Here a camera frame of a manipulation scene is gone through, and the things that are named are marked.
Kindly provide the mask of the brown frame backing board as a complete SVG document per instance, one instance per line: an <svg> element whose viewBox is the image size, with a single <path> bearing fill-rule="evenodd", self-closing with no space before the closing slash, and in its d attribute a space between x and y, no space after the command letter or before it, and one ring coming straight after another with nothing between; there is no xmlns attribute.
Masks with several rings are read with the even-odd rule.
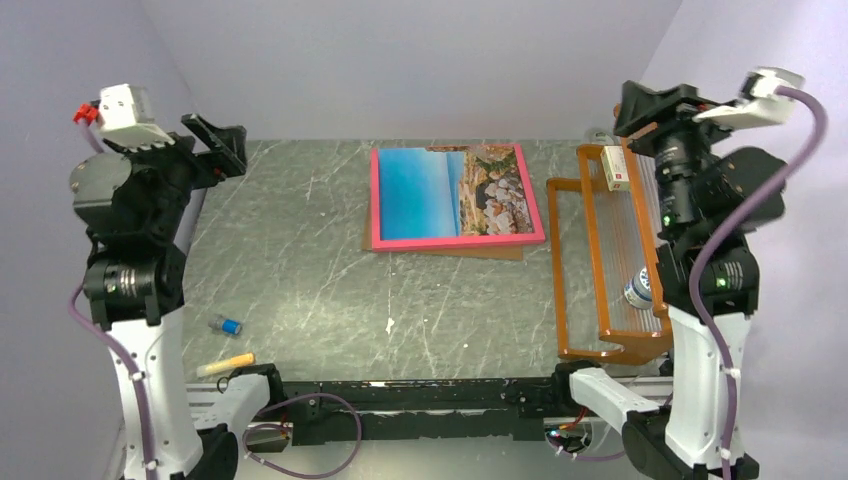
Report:
<svg viewBox="0 0 848 480"><path fill-rule="evenodd" d="M363 251L371 252L373 250L371 238L371 216L366 214L364 221L363 239L361 243ZM423 254L431 256L450 256L450 257L468 257L477 259L491 260L508 260L522 261L524 259L524 251L521 246L486 246L474 248L455 248L455 249L438 249L438 250L409 250L409 253Z"/></svg>

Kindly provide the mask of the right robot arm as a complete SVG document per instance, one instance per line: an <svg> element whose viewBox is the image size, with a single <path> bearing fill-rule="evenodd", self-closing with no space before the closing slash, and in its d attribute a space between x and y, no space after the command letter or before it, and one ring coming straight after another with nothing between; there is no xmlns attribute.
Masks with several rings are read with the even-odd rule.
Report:
<svg viewBox="0 0 848 480"><path fill-rule="evenodd" d="M788 88L751 75L717 103L682 84L622 87L614 132L650 157L660 213L658 290L675 351L672 401L661 406L587 361L564 367L553 408L585 407L621 436L631 464L653 479L754 479L758 463L735 431L743 347L758 307L760 269L747 235L785 211L785 161L757 147L723 157L713 144L739 129L784 123Z"/></svg>

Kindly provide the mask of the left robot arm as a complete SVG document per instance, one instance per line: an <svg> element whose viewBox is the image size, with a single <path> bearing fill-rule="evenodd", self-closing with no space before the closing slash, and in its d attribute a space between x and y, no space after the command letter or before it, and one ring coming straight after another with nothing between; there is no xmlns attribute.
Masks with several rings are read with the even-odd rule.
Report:
<svg viewBox="0 0 848 480"><path fill-rule="evenodd" d="M191 194L241 176L246 129L183 116L186 135L148 126L69 178L72 207L92 248L77 294L82 325L111 351L125 422L127 479L232 479L257 416L277 418L286 393L277 368L234 369L224 391L193 418L181 354L186 254L175 239Z"/></svg>

